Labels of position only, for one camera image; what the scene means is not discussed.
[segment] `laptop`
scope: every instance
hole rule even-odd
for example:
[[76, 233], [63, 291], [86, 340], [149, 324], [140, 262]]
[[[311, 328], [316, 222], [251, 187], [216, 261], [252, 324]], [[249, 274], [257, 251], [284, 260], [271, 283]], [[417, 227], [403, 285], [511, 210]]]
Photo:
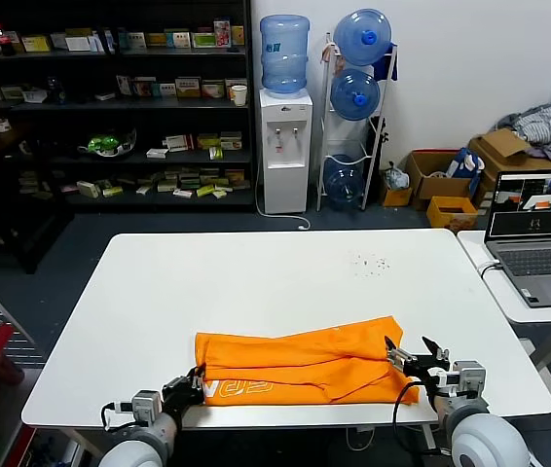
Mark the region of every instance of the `laptop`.
[[485, 243], [528, 306], [551, 306], [551, 171], [498, 174]]

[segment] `orange shirt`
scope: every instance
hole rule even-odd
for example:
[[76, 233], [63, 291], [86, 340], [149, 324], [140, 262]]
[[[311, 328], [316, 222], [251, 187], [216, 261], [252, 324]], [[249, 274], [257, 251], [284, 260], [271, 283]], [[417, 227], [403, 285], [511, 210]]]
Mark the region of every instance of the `orange shirt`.
[[[402, 335], [391, 316], [285, 338], [198, 333], [196, 363], [210, 406], [393, 403], [409, 379], [384, 337]], [[416, 387], [403, 398], [418, 400]]]

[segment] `paper cup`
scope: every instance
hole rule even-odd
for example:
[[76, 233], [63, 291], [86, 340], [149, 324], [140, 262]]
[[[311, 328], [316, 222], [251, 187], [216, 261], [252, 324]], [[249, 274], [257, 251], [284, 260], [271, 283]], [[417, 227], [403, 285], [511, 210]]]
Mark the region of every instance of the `paper cup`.
[[247, 99], [247, 86], [236, 85], [232, 86], [231, 89], [233, 92], [233, 100], [235, 101], [235, 105], [245, 105], [245, 100]]

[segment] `water jug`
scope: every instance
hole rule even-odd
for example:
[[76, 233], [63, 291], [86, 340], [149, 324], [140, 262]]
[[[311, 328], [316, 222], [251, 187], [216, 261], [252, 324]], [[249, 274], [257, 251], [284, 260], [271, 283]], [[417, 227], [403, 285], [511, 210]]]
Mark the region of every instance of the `water jug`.
[[334, 42], [352, 65], [372, 65], [388, 51], [391, 29], [388, 19], [377, 10], [358, 10], [336, 26]]
[[273, 15], [260, 21], [263, 36], [263, 86], [280, 93], [297, 92], [306, 87], [308, 18]]
[[363, 120], [380, 103], [380, 87], [372, 76], [346, 68], [334, 77], [330, 100], [336, 113], [345, 120]]
[[353, 159], [346, 154], [332, 158], [323, 167], [323, 187], [328, 199], [336, 208], [358, 207], [364, 193], [363, 163], [350, 164]]

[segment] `laptop screen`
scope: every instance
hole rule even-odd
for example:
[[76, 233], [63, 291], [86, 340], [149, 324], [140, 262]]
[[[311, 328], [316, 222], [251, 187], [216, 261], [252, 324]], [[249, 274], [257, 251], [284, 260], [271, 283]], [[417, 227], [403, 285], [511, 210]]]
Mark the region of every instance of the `laptop screen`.
[[500, 173], [487, 239], [551, 236], [551, 172]]

